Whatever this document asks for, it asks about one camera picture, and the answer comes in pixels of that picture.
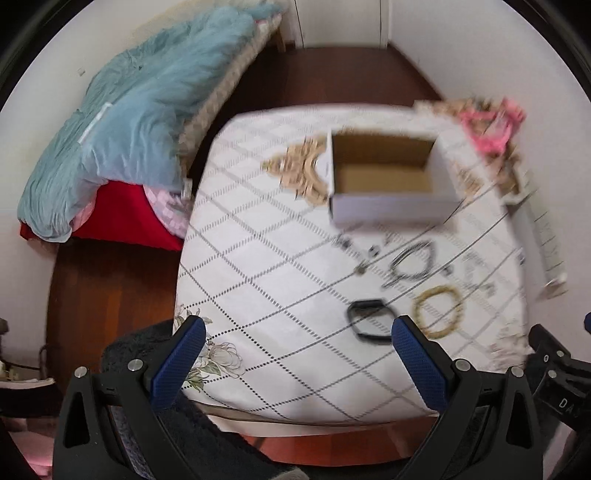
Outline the white patterned tablecloth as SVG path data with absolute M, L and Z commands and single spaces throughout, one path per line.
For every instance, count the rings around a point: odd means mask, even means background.
M 439 228 L 335 228 L 291 176 L 290 154 L 342 128 L 442 137 L 467 198 Z M 509 214 L 452 120 L 360 105 L 236 116 L 211 145 L 179 264 L 176 320 L 198 315 L 206 327 L 183 393 L 225 415 L 293 424 L 424 416 L 394 348 L 358 332 L 384 335 L 392 314 L 417 316 L 454 358 L 492 372 L 523 365 L 522 264 Z M 373 299 L 389 313 L 346 313 Z

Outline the red cloth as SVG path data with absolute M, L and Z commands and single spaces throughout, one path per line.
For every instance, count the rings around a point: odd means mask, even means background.
M 183 239 L 156 217 L 141 185 L 111 181 L 101 186 L 90 215 L 71 238 L 100 240 L 180 251 Z

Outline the white power strip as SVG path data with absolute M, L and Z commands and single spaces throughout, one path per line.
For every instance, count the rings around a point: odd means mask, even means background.
M 550 209 L 531 170 L 524 173 L 525 197 L 519 211 L 525 214 L 526 222 L 538 252 L 544 286 L 541 294 L 545 298 L 555 298 L 567 292 L 568 274 L 555 232 Z

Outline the white cardboard box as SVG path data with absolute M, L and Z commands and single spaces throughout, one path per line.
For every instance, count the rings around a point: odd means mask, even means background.
M 437 226 L 463 202 L 440 136 L 334 130 L 328 151 L 329 213 L 339 227 Z

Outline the light blue blanket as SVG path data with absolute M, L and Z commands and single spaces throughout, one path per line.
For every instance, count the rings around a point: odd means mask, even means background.
M 191 182 L 177 159 L 184 122 L 252 39 L 256 23 L 283 12 L 276 1 L 180 6 L 176 22 L 106 63 L 24 187 L 17 218 L 26 232 L 65 242 L 111 181 L 141 185 L 175 203 L 189 198 Z

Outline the pink panther plush toy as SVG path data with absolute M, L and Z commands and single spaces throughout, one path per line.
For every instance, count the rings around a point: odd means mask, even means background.
M 501 156 L 525 121 L 526 112 L 517 103 L 504 98 L 488 109 L 466 109 L 459 114 L 459 119 L 479 153 Z

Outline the white door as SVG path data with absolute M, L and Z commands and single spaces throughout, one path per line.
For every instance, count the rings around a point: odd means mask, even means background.
M 297 41 L 303 48 L 385 48 L 389 33 L 389 1 L 294 1 Z

